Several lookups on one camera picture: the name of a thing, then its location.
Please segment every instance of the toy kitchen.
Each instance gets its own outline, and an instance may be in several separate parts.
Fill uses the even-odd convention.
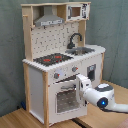
[[[46,128],[87,115],[76,100],[76,75],[97,87],[105,48],[85,43],[91,2],[22,4],[26,109]]]

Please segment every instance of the backsplash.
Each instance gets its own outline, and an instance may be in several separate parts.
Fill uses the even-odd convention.
[[[72,34],[78,33],[78,27],[79,22],[51,25],[45,28],[35,27],[31,32],[33,58],[66,50]],[[77,35],[73,38],[73,43],[78,46]]]

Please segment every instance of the burner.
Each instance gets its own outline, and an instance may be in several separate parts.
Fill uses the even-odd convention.
[[[50,60],[50,59],[44,59],[44,61],[45,61],[45,62],[49,62],[49,61],[51,61],[51,60]]]
[[[60,53],[55,53],[55,54],[51,54],[51,55],[47,55],[44,57],[40,57],[40,58],[36,58],[33,61],[37,62],[39,64],[45,65],[45,66],[50,66],[53,64],[58,64],[61,63],[63,61],[72,59],[73,57],[67,56],[67,55],[63,55]]]
[[[55,58],[62,58],[62,56],[55,56]]]

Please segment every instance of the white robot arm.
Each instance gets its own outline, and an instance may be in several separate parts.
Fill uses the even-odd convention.
[[[100,84],[93,89],[90,79],[81,74],[76,76],[76,99],[78,103],[83,105],[86,105],[88,101],[104,112],[128,114],[128,105],[115,103],[114,89],[112,86]]]

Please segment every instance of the microwave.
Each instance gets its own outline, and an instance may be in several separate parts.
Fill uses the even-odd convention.
[[[67,5],[66,20],[81,20],[89,18],[90,4],[71,4]]]

